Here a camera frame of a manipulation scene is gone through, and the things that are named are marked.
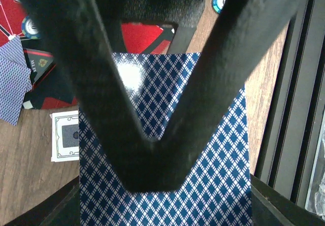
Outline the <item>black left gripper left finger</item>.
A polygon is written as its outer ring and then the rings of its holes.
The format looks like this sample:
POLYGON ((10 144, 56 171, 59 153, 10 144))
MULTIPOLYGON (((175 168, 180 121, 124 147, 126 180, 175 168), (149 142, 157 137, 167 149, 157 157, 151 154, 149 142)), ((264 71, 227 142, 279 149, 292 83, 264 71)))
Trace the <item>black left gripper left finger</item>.
POLYGON ((68 194, 72 192, 74 188, 77 188, 78 185, 79 178, 76 177, 46 200, 5 225, 40 225, 41 222, 59 206, 59 204, 63 203, 64 199, 68 198, 68 194))

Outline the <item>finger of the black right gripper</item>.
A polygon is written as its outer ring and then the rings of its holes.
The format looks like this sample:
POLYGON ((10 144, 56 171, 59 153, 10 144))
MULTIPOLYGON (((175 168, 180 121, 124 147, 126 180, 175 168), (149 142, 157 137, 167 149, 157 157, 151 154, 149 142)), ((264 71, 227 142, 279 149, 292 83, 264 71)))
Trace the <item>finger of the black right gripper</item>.
POLYGON ((155 191, 178 189, 302 0, 226 0, 158 144, 155 191))
POLYGON ((152 192, 157 145, 140 121, 112 59, 94 0, 20 0, 68 77, 109 162, 131 192, 152 192))

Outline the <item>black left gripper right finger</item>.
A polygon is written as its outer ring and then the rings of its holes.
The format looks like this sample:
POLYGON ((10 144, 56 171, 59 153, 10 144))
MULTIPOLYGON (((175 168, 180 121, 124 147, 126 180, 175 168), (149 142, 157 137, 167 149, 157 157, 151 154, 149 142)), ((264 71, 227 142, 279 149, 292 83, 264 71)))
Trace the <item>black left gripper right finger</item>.
POLYGON ((253 225, 324 225, 320 217, 297 206, 254 175, 250 179, 253 225))

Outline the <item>teal chips seat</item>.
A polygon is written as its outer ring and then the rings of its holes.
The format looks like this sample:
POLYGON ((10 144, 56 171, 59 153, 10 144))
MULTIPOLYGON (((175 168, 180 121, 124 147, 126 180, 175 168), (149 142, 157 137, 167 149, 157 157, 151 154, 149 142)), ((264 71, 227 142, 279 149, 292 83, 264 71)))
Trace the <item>teal chips seat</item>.
POLYGON ((36 25, 33 23, 33 21, 30 19, 29 16, 26 16, 21 24, 21 30, 25 37, 29 39, 38 39, 40 37, 39 31, 36 28, 36 25))

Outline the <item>blue backed card deck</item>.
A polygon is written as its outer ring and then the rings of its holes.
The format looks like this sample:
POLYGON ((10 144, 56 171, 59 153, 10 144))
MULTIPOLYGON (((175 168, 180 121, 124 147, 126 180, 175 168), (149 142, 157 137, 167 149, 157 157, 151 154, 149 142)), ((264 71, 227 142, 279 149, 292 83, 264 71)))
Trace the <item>blue backed card deck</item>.
MULTIPOLYGON (((161 139, 198 61, 198 53, 114 53, 120 76, 150 140, 161 139)), ((178 144, 152 156, 150 172, 131 181, 161 182, 165 171, 186 176, 174 191, 131 193, 109 162, 83 111, 79 111, 81 225, 252 225, 246 116, 241 88, 193 165, 178 144)))

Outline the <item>dealt cards seat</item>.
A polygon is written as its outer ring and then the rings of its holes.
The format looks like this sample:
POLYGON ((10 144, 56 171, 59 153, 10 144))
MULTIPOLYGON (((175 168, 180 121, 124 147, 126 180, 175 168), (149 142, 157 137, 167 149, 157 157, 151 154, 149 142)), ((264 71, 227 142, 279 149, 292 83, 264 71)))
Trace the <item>dealt cards seat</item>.
POLYGON ((32 88, 30 74, 21 40, 15 36, 1 46, 1 119, 11 125, 17 124, 24 96, 32 88))

